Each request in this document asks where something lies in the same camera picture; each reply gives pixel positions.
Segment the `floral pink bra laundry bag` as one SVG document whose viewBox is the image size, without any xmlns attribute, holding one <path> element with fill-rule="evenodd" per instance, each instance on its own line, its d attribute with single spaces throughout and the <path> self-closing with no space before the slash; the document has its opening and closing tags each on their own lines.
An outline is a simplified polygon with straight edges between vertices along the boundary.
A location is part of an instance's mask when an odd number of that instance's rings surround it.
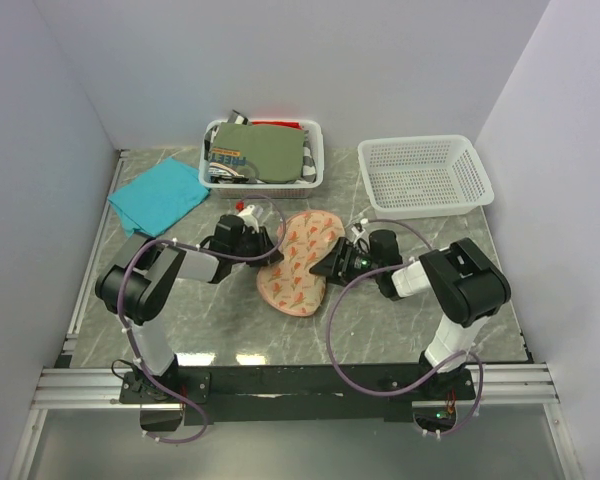
<svg viewBox="0 0 600 480">
<path fill-rule="evenodd" d="M 262 267 L 257 274 L 261 297 L 286 315 L 313 315 L 325 296 L 326 280 L 312 274 L 310 268 L 325 258 L 344 236 L 344 225 L 333 213 L 306 210 L 289 217 L 280 246 L 284 259 Z"/>
</svg>

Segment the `white clothes basket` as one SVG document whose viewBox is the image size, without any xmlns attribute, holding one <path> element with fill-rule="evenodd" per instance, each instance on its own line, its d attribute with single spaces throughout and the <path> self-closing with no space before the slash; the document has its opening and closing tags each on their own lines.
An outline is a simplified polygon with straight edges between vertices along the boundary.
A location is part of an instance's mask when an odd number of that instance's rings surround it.
<svg viewBox="0 0 600 480">
<path fill-rule="evenodd" d="M 218 184 L 210 181 L 208 173 L 209 162 L 205 159 L 204 150 L 200 152 L 199 182 L 211 189 L 221 198 L 237 199 L 249 194 L 263 194 L 274 199 L 308 198 L 324 180 L 325 150 L 321 126 L 308 119 L 288 119 L 288 122 L 298 122 L 307 132 L 312 158 L 316 168 L 316 179 L 310 183 L 256 183 L 256 184 Z"/>
</svg>

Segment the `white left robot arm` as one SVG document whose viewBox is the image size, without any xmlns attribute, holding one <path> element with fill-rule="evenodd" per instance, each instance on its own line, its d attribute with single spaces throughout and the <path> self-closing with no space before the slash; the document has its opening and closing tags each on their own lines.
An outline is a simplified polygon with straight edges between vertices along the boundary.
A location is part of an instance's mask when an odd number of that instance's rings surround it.
<svg viewBox="0 0 600 480">
<path fill-rule="evenodd" d="M 276 265 L 284 259 L 249 209 L 223 215 L 201 243 L 185 245 L 133 233 L 96 281 L 95 294 L 119 316 L 132 347 L 134 368 L 156 401 L 173 399 L 180 388 L 179 364 L 159 316 L 178 279 L 207 284 L 224 280 L 237 264 Z"/>
</svg>

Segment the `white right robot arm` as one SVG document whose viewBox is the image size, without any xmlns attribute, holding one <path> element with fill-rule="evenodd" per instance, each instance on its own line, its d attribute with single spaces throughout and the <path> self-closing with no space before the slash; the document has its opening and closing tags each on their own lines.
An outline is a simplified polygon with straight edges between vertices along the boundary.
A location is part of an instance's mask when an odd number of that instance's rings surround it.
<svg viewBox="0 0 600 480">
<path fill-rule="evenodd" d="M 442 317 L 420 356 L 421 371 L 415 382 L 425 396 L 434 399 L 451 389 L 477 334 L 511 298 L 504 274 L 469 238 L 405 262 L 391 230 L 371 232 L 364 247 L 341 237 L 309 272 L 346 290 L 358 279 L 372 279 L 391 301 L 428 290 L 434 293 Z"/>
</svg>

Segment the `teal folded cloth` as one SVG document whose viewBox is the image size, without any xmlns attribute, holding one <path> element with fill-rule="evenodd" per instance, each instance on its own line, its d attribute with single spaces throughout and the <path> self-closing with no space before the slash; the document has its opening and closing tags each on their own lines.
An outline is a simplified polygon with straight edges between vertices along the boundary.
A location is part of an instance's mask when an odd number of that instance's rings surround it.
<svg viewBox="0 0 600 480">
<path fill-rule="evenodd" d="M 158 237 L 209 195 L 199 171 L 166 158 L 108 196 L 126 237 L 140 232 Z"/>
</svg>

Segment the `black grey striped garment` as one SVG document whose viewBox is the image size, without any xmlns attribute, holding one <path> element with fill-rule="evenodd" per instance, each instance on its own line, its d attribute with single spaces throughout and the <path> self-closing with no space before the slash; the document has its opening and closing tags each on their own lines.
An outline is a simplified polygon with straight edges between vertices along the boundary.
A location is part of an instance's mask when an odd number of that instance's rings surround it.
<svg viewBox="0 0 600 480">
<path fill-rule="evenodd" d="M 251 120 L 249 120 L 247 117 L 245 117 L 244 115 L 240 114 L 237 111 L 233 111 L 227 120 L 222 121 L 219 124 L 210 127 L 207 130 L 207 132 L 205 133 L 204 143 L 203 143 L 206 160 L 207 160 L 207 154 L 209 152 L 211 142 L 214 140 L 214 137 L 216 135 L 216 131 L 217 131 L 218 127 L 220 126 L 220 124 L 224 123 L 224 122 L 242 124 L 242 125 L 253 125 L 253 124 L 251 124 Z M 314 160 L 312 158 L 310 145 L 309 145 L 309 141 L 307 138 L 307 132 L 304 129 L 302 131 L 304 132 L 304 135 L 305 135 L 304 158 L 303 158 L 304 163 L 303 163 L 302 175 L 299 180 L 295 180 L 295 181 L 292 181 L 289 183 L 310 183 L 310 182 L 314 182 L 316 179 L 316 168 L 315 168 Z M 211 178 L 210 178 L 210 181 L 212 183 L 218 183 L 218 184 L 256 184 L 256 183 L 234 183 L 234 182 L 228 182 L 228 181 L 216 182 L 216 181 L 213 181 Z"/>
</svg>

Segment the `green printed t-shirt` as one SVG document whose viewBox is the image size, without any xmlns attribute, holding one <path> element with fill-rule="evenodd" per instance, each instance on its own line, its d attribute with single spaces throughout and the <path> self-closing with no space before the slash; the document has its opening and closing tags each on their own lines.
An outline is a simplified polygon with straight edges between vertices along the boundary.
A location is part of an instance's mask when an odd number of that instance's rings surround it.
<svg viewBox="0 0 600 480">
<path fill-rule="evenodd" d="M 221 123 L 207 154 L 213 181 L 283 184 L 299 180 L 302 130 L 285 126 Z"/>
</svg>

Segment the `white empty mesh basket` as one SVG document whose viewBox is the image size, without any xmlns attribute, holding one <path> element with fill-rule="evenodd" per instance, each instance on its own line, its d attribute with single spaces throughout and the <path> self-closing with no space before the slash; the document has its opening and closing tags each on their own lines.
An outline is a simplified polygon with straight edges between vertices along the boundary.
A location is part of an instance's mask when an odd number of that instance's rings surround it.
<svg viewBox="0 0 600 480">
<path fill-rule="evenodd" d="M 495 198 L 479 154 L 462 135 L 365 140 L 358 160 L 381 219 L 464 215 Z"/>
</svg>

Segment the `red garment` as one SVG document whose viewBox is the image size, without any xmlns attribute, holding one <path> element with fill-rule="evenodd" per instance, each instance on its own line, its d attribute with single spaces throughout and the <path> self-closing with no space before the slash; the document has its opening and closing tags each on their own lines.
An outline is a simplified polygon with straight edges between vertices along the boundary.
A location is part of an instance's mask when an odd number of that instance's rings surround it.
<svg viewBox="0 0 600 480">
<path fill-rule="evenodd" d="M 253 120 L 251 121 L 253 125 L 269 125 L 269 126 L 278 126 L 291 128 L 295 130 L 303 130 L 303 127 L 299 122 L 295 121 L 285 121 L 285 120 Z"/>
</svg>

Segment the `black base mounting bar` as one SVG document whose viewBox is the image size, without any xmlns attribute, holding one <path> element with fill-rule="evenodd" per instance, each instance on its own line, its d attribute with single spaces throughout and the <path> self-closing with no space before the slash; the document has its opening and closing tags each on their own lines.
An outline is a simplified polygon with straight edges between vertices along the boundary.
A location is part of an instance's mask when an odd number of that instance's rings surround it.
<svg viewBox="0 0 600 480">
<path fill-rule="evenodd" d="M 186 404 L 157 390 L 139 371 L 125 373 L 119 393 L 124 406 L 141 409 L 141 424 L 151 431 L 179 425 L 220 422 L 374 419 L 410 422 L 419 401 L 442 404 L 471 401 L 477 387 L 463 367 L 448 387 L 404 387 L 423 372 L 417 363 L 351 364 L 344 373 L 354 382 L 378 391 L 361 393 L 347 385 L 330 365 L 181 367 L 173 388 Z"/>
</svg>

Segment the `aluminium rail frame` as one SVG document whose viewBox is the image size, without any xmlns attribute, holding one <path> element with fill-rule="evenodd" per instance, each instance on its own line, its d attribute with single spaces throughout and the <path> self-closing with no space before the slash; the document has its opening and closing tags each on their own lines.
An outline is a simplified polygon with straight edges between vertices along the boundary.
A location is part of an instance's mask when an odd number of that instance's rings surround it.
<svg viewBox="0 0 600 480">
<path fill-rule="evenodd" d="M 76 366 L 47 369 L 32 407 L 38 422 L 67 409 L 49 437 L 45 479 L 575 479 L 548 369 L 529 360 L 509 306 L 482 319 L 444 376 L 420 386 L 443 312 L 436 292 L 399 298 L 384 277 L 353 272 L 327 285 L 318 310 L 292 317 L 260 294 L 257 269 L 235 265 L 219 283 L 193 244 L 234 198 L 212 193 L 167 232 L 182 257 L 149 323 L 155 349 L 176 356 L 179 382 L 162 401 L 134 376 L 116 310 L 96 297 L 125 238 L 98 239 L 81 292 Z"/>
</svg>

